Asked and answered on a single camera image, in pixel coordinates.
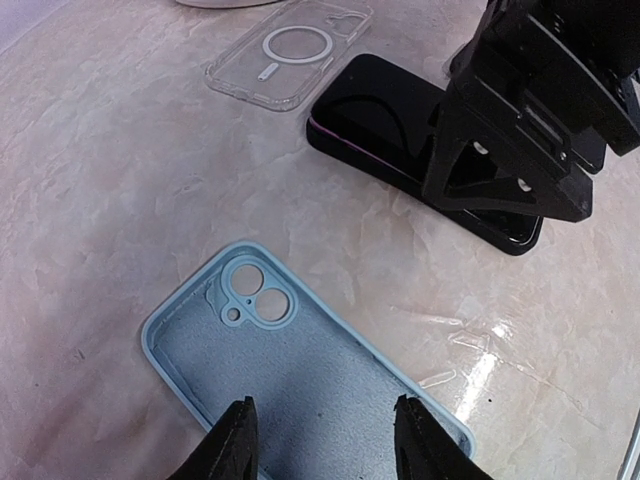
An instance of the table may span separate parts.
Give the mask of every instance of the table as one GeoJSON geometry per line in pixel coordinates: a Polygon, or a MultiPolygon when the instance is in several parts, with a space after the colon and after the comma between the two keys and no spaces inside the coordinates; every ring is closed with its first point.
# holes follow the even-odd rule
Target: table
{"type": "MultiPolygon", "coordinates": [[[[483,0],[370,0],[378,53],[440,86],[483,0]]],[[[0,61],[0,476],[164,478],[203,432],[143,357],[144,319],[261,242],[474,431],[499,479],[613,478],[638,409],[637,160],[591,219],[505,256],[311,149],[204,65],[274,6],[72,0],[0,61]]]]}

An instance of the silicone phone case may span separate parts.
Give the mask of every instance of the silicone phone case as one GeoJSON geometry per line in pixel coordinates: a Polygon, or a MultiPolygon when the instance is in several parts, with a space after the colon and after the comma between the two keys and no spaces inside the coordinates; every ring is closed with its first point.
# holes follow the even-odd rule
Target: silicone phone case
{"type": "Polygon", "coordinates": [[[142,346],[207,430],[233,401],[255,399],[263,479],[396,478],[400,395],[419,397],[465,454],[475,450],[464,425],[255,243],[204,265],[147,320],[142,346]],[[262,272],[252,295],[233,288],[246,265],[262,272]],[[259,314],[269,290],[288,302],[271,322],[259,314]]]}

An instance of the smartphone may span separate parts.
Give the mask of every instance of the smartphone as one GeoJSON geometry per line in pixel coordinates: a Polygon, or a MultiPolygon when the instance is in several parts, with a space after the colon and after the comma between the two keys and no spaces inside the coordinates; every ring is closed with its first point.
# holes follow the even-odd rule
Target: smartphone
{"type": "Polygon", "coordinates": [[[311,109],[316,149],[389,183],[510,255],[538,241],[542,218],[501,211],[444,211],[425,201],[444,91],[375,55],[356,57],[311,109]]]}

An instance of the bolt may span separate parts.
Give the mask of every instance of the bolt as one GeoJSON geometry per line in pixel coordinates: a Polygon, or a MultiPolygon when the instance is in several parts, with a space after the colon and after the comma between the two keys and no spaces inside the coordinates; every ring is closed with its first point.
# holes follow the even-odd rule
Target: bolt
{"type": "Polygon", "coordinates": [[[523,192],[530,192],[532,190],[532,188],[527,185],[527,182],[525,182],[521,178],[518,179],[518,186],[523,192]]]}
{"type": "Polygon", "coordinates": [[[484,148],[482,144],[478,142],[473,142],[473,148],[475,148],[480,155],[489,155],[489,150],[484,148]]]}

